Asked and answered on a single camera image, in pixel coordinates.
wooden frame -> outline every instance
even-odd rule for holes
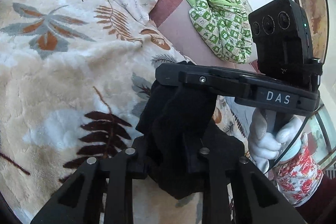
[[[328,0],[295,0],[306,11],[309,21],[314,57],[325,62],[329,40]]]

hand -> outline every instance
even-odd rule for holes
[[[283,126],[278,134],[274,137],[273,134],[267,132],[266,119],[256,108],[253,112],[252,122],[250,125],[250,134],[248,136],[248,146],[251,157],[256,162],[257,167],[263,173],[269,169],[268,160],[274,160],[279,156],[279,151],[284,150],[293,140],[302,125],[299,117],[293,116],[288,124]],[[292,148],[283,157],[283,160],[291,159],[300,150],[300,138],[294,143]]]

red floral fabric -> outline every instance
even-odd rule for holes
[[[323,177],[320,166],[310,156],[307,143],[307,135],[303,134],[299,153],[273,169],[281,192],[295,207],[310,199]]]

camera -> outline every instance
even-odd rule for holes
[[[252,12],[249,22],[257,46],[260,72],[316,91],[318,87],[311,86],[311,72],[302,69],[304,65],[319,63],[313,57],[309,22],[304,9],[292,0],[274,0]]]

screw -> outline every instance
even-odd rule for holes
[[[242,163],[242,164],[247,164],[249,162],[249,159],[246,158],[246,157],[240,157],[239,158],[239,161]]]
[[[210,149],[209,148],[206,148],[206,147],[202,147],[199,152],[202,154],[202,155],[207,155],[209,154],[210,152]]]
[[[199,81],[200,81],[202,84],[204,84],[204,83],[207,81],[207,79],[206,79],[204,76],[201,76],[201,77],[199,78]]]
[[[125,150],[125,153],[126,153],[127,155],[133,155],[133,154],[135,153],[135,149],[134,149],[134,148],[127,148],[127,149]]]
[[[95,164],[97,162],[97,159],[95,157],[90,157],[86,160],[88,164]]]

